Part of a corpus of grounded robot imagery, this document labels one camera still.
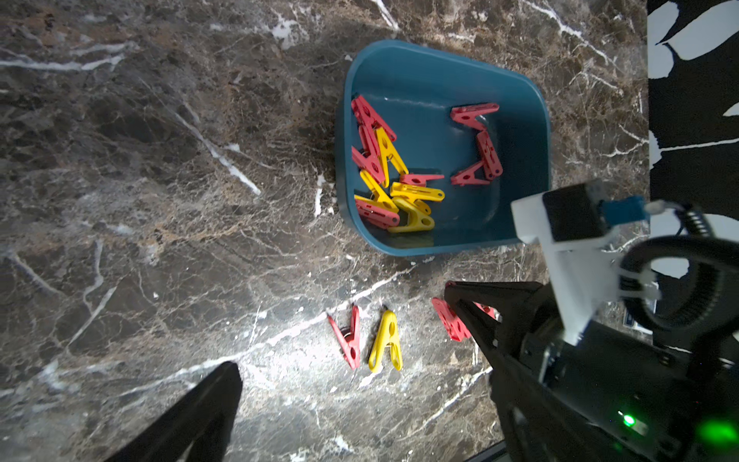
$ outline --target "clothespin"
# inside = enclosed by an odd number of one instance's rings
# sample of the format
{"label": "clothespin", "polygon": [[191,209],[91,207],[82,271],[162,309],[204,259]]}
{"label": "clothespin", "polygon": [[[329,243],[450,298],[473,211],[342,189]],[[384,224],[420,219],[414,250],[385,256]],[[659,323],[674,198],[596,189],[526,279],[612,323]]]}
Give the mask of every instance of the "clothespin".
{"label": "clothespin", "polygon": [[403,162],[401,155],[398,154],[398,150],[392,145],[390,136],[385,132],[385,129],[382,127],[376,129],[375,136],[377,137],[377,143],[380,148],[380,164],[385,174],[385,183],[382,183],[382,186],[386,188],[390,184],[390,177],[387,172],[388,160],[401,175],[408,173],[408,167],[406,167],[405,162]]}
{"label": "clothespin", "polygon": [[377,144],[377,137],[375,136],[375,132],[372,130],[372,128],[360,123],[359,139],[362,142],[362,147],[364,148],[364,151],[369,152],[369,156],[377,159],[377,162],[379,163],[381,159],[380,146]]}
{"label": "clothespin", "polygon": [[503,322],[503,315],[500,314],[500,312],[496,310],[495,308],[489,307],[488,305],[483,305],[482,303],[477,303],[477,302],[474,302],[474,303],[479,309],[484,311],[485,314],[487,314],[491,318],[495,319],[498,322]]}
{"label": "clothespin", "polygon": [[384,210],[387,210],[382,204],[380,204],[376,200],[367,199],[366,197],[360,196],[359,194],[354,194],[354,201],[356,202],[358,200],[361,200],[362,202],[366,202],[366,203],[368,203],[370,205],[374,205],[375,207],[379,207],[379,208],[382,208]]}
{"label": "clothespin", "polygon": [[390,196],[405,197],[410,201],[430,200],[432,202],[441,202],[444,200],[444,191],[436,188],[424,188],[423,186],[393,183],[392,186],[390,186]]}
{"label": "clothespin", "polygon": [[372,346],[372,353],[369,355],[369,370],[374,373],[379,372],[382,368],[382,355],[385,347],[390,345],[390,361],[395,369],[403,369],[403,356],[401,355],[401,336],[398,332],[398,318],[395,313],[390,310],[382,313],[380,321],[380,330],[375,337],[375,344]]}
{"label": "clothespin", "polygon": [[360,171],[359,176],[364,181],[364,184],[367,185],[367,188],[372,192],[372,200],[379,203],[380,207],[398,213],[398,207],[392,202],[390,196],[383,191],[367,170]]}
{"label": "clothespin", "polygon": [[429,207],[429,204],[425,203],[422,200],[414,200],[413,205],[418,207],[418,210],[422,211],[426,215],[431,214],[431,207]]}
{"label": "clothespin", "polygon": [[472,127],[475,130],[485,131],[486,128],[481,122],[477,121],[478,115],[491,114],[500,109],[496,103],[474,104],[472,106],[453,107],[449,117],[454,122],[461,123]]}
{"label": "clothespin", "polygon": [[354,163],[357,164],[360,169],[367,170],[376,182],[382,183],[385,181],[385,175],[382,173],[377,157],[373,155],[365,157],[359,152],[359,150],[357,150],[357,148],[352,146],[352,160],[354,160]]}
{"label": "clothespin", "polygon": [[409,233],[413,231],[430,231],[436,226],[436,222],[429,215],[424,214],[416,205],[402,197],[393,197],[392,201],[408,214],[408,223],[405,226],[392,226],[387,229],[389,233]]}
{"label": "clothespin", "polygon": [[[441,319],[442,324],[444,324],[444,328],[446,329],[446,333],[449,334],[450,339],[455,342],[463,342],[465,339],[472,337],[467,326],[464,325],[462,319],[459,319],[459,316],[457,316],[457,314],[452,310],[449,303],[437,298],[431,299],[431,303],[434,305],[436,314],[439,315],[439,319]],[[496,321],[501,322],[503,320],[502,316],[495,308],[477,302],[474,302],[474,304]]]}
{"label": "clothespin", "polygon": [[495,152],[493,142],[487,130],[477,134],[477,148],[483,159],[483,170],[485,178],[492,180],[503,174],[503,166],[500,165],[498,154]]}
{"label": "clothespin", "polygon": [[326,315],[328,322],[333,327],[333,332],[336,334],[338,343],[341,345],[341,349],[344,350],[344,359],[349,363],[349,367],[356,369],[359,367],[359,307],[354,305],[352,307],[352,324],[350,325],[349,333],[345,336],[336,325],[336,322],[330,315]]}
{"label": "clothespin", "polygon": [[354,202],[357,205],[359,216],[366,218],[379,228],[388,229],[390,226],[398,226],[401,222],[398,214],[371,203],[373,201],[354,199]]}
{"label": "clothespin", "polygon": [[467,167],[466,169],[464,169],[464,170],[460,171],[459,173],[457,173],[456,175],[452,176],[451,183],[453,185],[459,185],[459,186],[464,186],[464,185],[489,185],[490,184],[489,181],[487,181],[487,180],[480,180],[480,179],[474,177],[474,173],[477,170],[480,170],[482,167],[483,167],[483,162],[482,161],[479,161],[479,162],[476,162],[476,163],[472,164],[472,166]]}
{"label": "clothespin", "polygon": [[420,175],[420,174],[405,174],[401,175],[401,183],[414,186],[426,187],[426,181],[441,180],[444,175]]}
{"label": "clothespin", "polygon": [[364,96],[359,95],[354,98],[354,101],[352,101],[352,111],[354,111],[354,116],[357,117],[357,121],[362,125],[365,125],[368,129],[383,128],[391,141],[398,139],[395,132],[372,108],[372,106],[370,106],[370,103],[367,103]]}
{"label": "clothespin", "polygon": [[442,324],[444,324],[444,328],[446,329],[446,333],[449,334],[450,339],[455,342],[462,342],[465,339],[472,337],[472,334],[467,330],[467,327],[464,325],[462,320],[459,319],[457,314],[452,311],[451,307],[449,307],[449,303],[437,298],[431,299],[431,303],[434,305],[436,314],[439,315],[439,319],[441,319]]}

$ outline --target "blue connector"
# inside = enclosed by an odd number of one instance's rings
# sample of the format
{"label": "blue connector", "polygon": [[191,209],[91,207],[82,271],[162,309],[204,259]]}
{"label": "blue connector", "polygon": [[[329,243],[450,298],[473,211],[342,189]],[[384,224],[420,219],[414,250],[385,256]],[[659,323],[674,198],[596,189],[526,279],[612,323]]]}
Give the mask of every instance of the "blue connector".
{"label": "blue connector", "polygon": [[644,212],[644,198],[642,196],[627,197],[623,200],[604,201],[600,205],[601,213],[611,226],[623,225],[647,219]]}

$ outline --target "yellow clothespin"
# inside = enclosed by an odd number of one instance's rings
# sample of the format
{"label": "yellow clothespin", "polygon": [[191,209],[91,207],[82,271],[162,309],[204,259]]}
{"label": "yellow clothespin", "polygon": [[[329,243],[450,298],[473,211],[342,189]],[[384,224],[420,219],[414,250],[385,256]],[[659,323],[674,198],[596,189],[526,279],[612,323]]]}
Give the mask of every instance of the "yellow clothespin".
{"label": "yellow clothespin", "polygon": [[398,332],[398,318],[390,310],[382,313],[380,330],[375,337],[375,345],[372,346],[372,354],[369,355],[369,370],[374,373],[382,368],[382,355],[385,347],[390,345],[390,360],[395,369],[403,369],[403,355],[401,355],[401,335]]}
{"label": "yellow clothespin", "polygon": [[390,199],[390,196],[385,194],[385,191],[382,190],[380,185],[377,184],[375,179],[372,178],[372,175],[370,175],[367,170],[360,171],[359,176],[362,177],[362,180],[367,185],[367,188],[369,188],[369,190],[372,192],[372,200],[376,201],[376,203],[380,207],[398,213],[398,207],[394,203],[392,203],[392,199]]}
{"label": "yellow clothespin", "polygon": [[431,214],[431,207],[429,207],[429,204],[425,203],[422,200],[414,200],[413,205],[418,207],[418,210],[422,211],[426,215]]}
{"label": "yellow clothespin", "polygon": [[398,150],[392,145],[390,137],[385,133],[385,129],[380,127],[375,130],[375,136],[377,136],[377,144],[380,146],[380,165],[382,165],[382,171],[385,174],[385,181],[382,182],[382,186],[387,188],[390,184],[390,176],[387,174],[387,161],[392,163],[395,170],[401,175],[408,174],[408,168],[401,159],[401,155],[398,154]]}
{"label": "yellow clothespin", "polygon": [[436,188],[424,188],[423,186],[404,185],[393,183],[390,187],[390,195],[393,197],[405,197],[411,202],[416,200],[431,200],[441,202],[444,200],[444,191]]}
{"label": "yellow clothespin", "polygon": [[393,197],[392,201],[408,214],[408,223],[405,226],[391,226],[389,233],[409,233],[412,231],[429,231],[436,223],[430,216],[424,214],[418,207],[402,197]]}

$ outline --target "marble countertop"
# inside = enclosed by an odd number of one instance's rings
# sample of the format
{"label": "marble countertop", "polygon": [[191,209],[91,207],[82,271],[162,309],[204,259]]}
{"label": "marble countertop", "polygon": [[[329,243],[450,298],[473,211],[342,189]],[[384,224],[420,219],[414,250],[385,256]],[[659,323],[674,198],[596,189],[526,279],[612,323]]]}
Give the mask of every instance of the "marble countertop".
{"label": "marble countertop", "polygon": [[[502,438],[485,358],[430,299],[546,266],[535,245],[389,257],[343,224],[334,111],[374,41],[528,76],[554,187],[647,193],[642,2],[7,0],[2,15],[5,461],[100,460],[224,360],[244,381],[230,461],[458,461]],[[347,366],[325,318],[348,325],[351,302],[363,355],[381,306],[396,312],[402,371]]]}

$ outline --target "cable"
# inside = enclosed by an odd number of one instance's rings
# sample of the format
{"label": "cable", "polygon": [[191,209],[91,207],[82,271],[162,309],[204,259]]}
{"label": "cable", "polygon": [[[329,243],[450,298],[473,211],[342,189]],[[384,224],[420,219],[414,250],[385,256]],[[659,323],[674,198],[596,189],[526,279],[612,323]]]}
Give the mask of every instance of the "cable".
{"label": "cable", "polygon": [[[695,226],[695,222],[686,222],[689,231]],[[687,258],[700,263],[695,289],[677,311],[658,316],[650,312],[643,299],[624,297],[629,314],[639,324],[652,330],[688,327],[703,319],[710,313],[721,292],[723,275],[715,267],[739,271],[739,244],[695,235],[656,237],[641,242],[626,254],[621,261],[621,268],[639,274],[653,260],[667,257]],[[637,279],[621,276],[621,289],[641,291],[642,287]]]}
{"label": "cable", "polygon": [[675,215],[680,220],[681,227],[688,230],[688,234],[696,236],[713,237],[713,229],[708,223],[703,212],[693,206],[685,206],[676,208]]}

